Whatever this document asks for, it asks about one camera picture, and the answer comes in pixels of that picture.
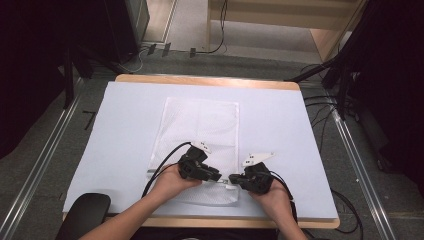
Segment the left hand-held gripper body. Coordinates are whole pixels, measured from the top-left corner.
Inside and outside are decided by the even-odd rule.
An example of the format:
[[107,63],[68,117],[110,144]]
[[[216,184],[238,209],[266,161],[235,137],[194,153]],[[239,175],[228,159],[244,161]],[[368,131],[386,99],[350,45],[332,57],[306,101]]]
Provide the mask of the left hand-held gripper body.
[[178,161],[179,174],[183,179],[208,181],[212,177],[209,167],[203,163],[207,155],[202,147],[191,145]]

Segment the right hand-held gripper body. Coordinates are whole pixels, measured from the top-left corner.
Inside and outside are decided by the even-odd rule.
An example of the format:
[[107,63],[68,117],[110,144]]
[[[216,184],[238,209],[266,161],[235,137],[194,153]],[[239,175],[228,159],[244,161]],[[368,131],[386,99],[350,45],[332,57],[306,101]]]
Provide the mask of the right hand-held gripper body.
[[255,194],[266,194],[272,184],[273,178],[264,161],[272,158],[274,153],[250,153],[242,163],[244,167],[241,188]]

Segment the white mesh laundry bag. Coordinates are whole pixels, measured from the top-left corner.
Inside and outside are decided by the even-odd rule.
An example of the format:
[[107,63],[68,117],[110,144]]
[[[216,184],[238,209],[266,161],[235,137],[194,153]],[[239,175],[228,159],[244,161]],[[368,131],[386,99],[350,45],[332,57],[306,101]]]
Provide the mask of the white mesh laundry bag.
[[151,177],[162,161],[172,164],[191,145],[207,154],[205,164],[222,175],[216,183],[205,181],[176,197],[183,203],[205,206],[230,206],[239,200],[239,189],[228,176],[238,171],[239,104],[205,99],[169,97],[148,165]]

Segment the person's left hand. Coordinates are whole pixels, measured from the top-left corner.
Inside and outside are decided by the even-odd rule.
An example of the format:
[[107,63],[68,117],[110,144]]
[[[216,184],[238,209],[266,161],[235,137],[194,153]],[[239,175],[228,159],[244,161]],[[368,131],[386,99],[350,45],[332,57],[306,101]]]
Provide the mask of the person's left hand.
[[180,176],[177,165],[165,165],[161,169],[161,174],[157,178],[151,193],[164,203],[176,197],[181,192],[201,184],[201,180],[183,179]]

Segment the person's right hand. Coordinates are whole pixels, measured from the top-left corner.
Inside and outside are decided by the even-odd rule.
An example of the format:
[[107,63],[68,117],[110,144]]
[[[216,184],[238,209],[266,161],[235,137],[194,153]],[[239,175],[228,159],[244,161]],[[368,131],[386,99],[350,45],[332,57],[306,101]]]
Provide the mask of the person's right hand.
[[288,192],[277,180],[272,182],[266,194],[259,195],[250,192],[249,195],[260,204],[263,211],[275,223],[286,224],[290,221],[294,221]]

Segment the white table mat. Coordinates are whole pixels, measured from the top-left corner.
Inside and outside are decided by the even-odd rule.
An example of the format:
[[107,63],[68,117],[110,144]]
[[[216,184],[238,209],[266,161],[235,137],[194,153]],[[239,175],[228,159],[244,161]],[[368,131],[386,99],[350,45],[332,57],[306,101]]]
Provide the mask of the white table mat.
[[[169,97],[239,104],[236,173],[242,172],[242,163],[250,153],[274,153],[270,149],[256,150],[247,155],[241,153],[239,101],[189,96],[183,92],[173,93],[169,89],[155,97],[154,90],[152,85],[146,88],[133,83],[111,82],[107,85],[91,136],[67,192],[64,204],[66,209],[69,209],[79,196],[89,192],[108,195],[111,198],[111,213],[125,210],[141,197],[150,179],[147,176],[148,165],[159,132],[164,105]],[[272,158],[264,161],[265,165],[268,167],[275,161],[275,157],[274,153]],[[239,200],[234,205],[196,205],[179,202],[175,198],[156,213],[159,216],[262,217],[262,210],[247,192],[238,186],[235,187],[239,189]]]

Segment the wooden table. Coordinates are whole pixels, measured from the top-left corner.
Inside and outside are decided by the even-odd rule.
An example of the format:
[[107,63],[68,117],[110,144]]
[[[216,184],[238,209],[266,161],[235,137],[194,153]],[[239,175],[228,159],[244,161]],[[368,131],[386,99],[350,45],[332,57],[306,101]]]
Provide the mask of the wooden table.
[[155,97],[167,89],[189,96],[208,96],[241,103],[241,153],[270,149],[268,167],[287,182],[302,228],[333,229],[340,225],[332,193],[298,84],[237,78],[129,75],[118,83],[152,85]]

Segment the black cabinet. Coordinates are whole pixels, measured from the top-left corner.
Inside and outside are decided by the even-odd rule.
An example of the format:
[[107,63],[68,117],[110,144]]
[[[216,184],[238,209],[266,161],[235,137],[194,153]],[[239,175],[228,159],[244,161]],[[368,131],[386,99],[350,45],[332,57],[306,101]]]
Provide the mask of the black cabinet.
[[114,58],[129,61],[141,47],[150,20],[146,0],[104,0],[111,27]]

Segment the light wooden shelf unit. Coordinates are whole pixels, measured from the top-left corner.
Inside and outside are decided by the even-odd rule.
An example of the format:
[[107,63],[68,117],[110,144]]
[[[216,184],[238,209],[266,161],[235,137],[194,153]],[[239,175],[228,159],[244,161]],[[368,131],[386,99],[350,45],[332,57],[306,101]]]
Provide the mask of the light wooden shelf unit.
[[323,61],[361,19],[368,0],[228,0],[232,22],[307,28]]

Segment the metal floor rail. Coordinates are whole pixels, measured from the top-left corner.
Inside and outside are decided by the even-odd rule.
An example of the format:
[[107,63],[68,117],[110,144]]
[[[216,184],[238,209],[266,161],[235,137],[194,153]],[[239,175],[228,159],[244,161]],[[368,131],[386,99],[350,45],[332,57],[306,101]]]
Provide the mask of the metal floor rail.
[[26,178],[21,190],[13,201],[5,220],[0,226],[0,240],[12,240],[12,237],[25,214],[41,179],[47,170],[49,163],[59,145],[70,120],[80,102],[82,91],[85,87],[85,80],[79,78],[74,84],[76,89],[75,97],[70,105],[61,112],[52,132],[43,146],[33,168]]
[[380,235],[380,238],[381,240],[397,240],[394,230],[390,224],[389,217],[366,171],[366,167],[362,161],[361,155],[352,138],[349,128],[338,112],[339,107],[334,106],[333,109],[333,119],[335,121],[344,147],[347,151],[348,157],[356,174],[356,178],[358,180],[358,183],[360,185],[360,188],[362,190],[365,201],[368,205],[371,216]]

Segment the black metal frame stand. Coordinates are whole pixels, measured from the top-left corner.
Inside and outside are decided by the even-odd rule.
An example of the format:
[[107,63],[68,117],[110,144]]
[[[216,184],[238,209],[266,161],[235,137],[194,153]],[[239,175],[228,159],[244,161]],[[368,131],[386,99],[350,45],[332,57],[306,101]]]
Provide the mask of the black metal frame stand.
[[343,57],[336,55],[324,63],[317,64],[310,70],[301,73],[298,76],[288,79],[288,82],[299,83],[306,80],[307,78],[318,75],[322,71],[327,70],[325,77],[321,81],[321,85],[324,89],[332,89],[336,83],[338,85],[338,91],[336,95],[336,109],[342,120],[346,119],[346,95],[348,90],[349,80],[351,79],[350,67],[345,64]]

